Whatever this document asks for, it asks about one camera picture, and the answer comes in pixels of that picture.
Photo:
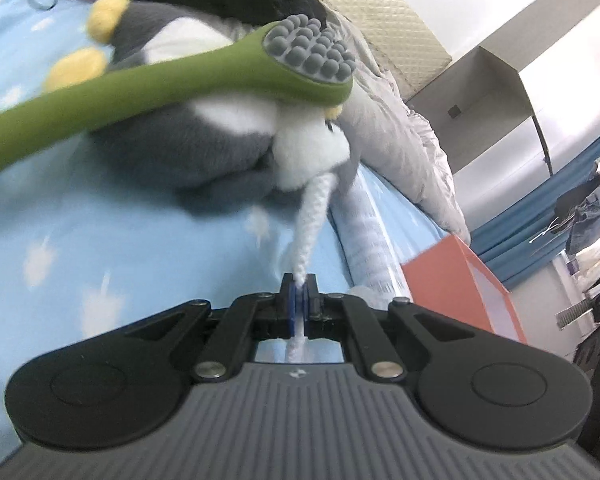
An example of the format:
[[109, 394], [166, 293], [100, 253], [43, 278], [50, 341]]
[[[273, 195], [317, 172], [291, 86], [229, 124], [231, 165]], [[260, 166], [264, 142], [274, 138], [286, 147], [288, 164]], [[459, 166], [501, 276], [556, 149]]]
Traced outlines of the white wardrobe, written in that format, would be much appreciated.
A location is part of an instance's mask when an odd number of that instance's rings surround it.
[[529, 124], [556, 174], [600, 136], [600, 0], [534, 0], [407, 104], [453, 171]]

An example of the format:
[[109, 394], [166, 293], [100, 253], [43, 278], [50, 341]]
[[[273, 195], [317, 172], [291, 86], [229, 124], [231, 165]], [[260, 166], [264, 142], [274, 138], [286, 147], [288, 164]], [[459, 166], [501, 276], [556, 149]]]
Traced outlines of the blue curtain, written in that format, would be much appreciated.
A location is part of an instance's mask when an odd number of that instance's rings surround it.
[[543, 234], [559, 196], [584, 183], [600, 157], [600, 137], [535, 190], [471, 231], [472, 251], [508, 289], [565, 249], [568, 234]]

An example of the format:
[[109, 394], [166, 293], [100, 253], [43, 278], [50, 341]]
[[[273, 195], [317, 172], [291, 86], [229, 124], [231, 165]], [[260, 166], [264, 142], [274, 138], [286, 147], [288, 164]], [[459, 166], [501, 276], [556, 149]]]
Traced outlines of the green massage brush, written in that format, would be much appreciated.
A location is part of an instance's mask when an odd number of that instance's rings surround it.
[[0, 172], [84, 130], [215, 92], [340, 105], [350, 96], [354, 66], [348, 56], [316, 59], [311, 48], [327, 35], [305, 15], [291, 15], [227, 47], [114, 70], [22, 102], [0, 113]]

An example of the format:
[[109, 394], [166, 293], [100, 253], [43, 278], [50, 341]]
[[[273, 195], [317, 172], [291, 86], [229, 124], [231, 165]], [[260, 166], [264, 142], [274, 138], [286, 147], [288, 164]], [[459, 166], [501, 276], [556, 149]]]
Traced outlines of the grey white penguin plush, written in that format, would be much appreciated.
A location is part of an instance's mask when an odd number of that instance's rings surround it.
[[[86, 30], [93, 45], [61, 58], [47, 76], [47, 90], [225, 48], [254, 26], [169, 3], [95, 0]], [[220, 92], [115, 122], [94, 130], [91, 140], [110, 169], [172, 191], [190, 211], [298, 200], [290, 265], [302, 286], [332, 196], [350, 188], [360, 162], [339, 115], [339, 107]]]

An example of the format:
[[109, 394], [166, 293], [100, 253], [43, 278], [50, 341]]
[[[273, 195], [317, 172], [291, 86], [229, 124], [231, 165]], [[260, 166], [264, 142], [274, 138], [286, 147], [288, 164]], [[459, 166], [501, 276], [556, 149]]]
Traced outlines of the pink cardboard shoe box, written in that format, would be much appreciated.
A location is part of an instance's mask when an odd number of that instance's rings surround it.
[[402, 266], [415, 304], [495, 335], [527, 341], [506, 287], [455, 235]]

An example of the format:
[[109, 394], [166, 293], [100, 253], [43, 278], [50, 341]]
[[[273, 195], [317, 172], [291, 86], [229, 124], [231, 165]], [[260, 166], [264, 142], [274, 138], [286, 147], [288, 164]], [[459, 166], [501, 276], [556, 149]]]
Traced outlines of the grey duvet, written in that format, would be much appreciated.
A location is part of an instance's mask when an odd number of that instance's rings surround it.
[[326, 24], [356, 61], [354, 84], [338, 118], [362, 162], [388, 180], [440, 228], [470, 242], [449, 159], [428, 120], [408, 108], [396, 78], [379, 64], [363, 33], [342, 14]]

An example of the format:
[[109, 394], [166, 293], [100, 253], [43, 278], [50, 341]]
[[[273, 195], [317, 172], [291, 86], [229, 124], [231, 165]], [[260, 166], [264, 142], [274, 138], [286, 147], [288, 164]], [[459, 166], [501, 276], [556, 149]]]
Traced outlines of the cream quilted headboard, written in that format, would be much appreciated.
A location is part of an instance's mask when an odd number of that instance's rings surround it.
[[353, 23], [390, 70], [403, 99], [440, 75], [451, 55], [405, 0], [321, 0]]

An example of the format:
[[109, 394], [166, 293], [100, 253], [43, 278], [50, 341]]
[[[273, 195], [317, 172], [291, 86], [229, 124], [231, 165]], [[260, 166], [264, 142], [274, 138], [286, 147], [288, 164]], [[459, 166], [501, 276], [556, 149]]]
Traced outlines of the light blue patterned bedsheet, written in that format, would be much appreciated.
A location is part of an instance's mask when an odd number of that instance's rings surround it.
[[[87, 43], [84, 0], [0, 0], [0, 111]], [[19, 446], [9, 377], [45, 352], [184, 301], [224, 307], [289, 269], [294, 206], [191, 216], [133, 188], [76, 136], [0, 174], [0, 463]]]

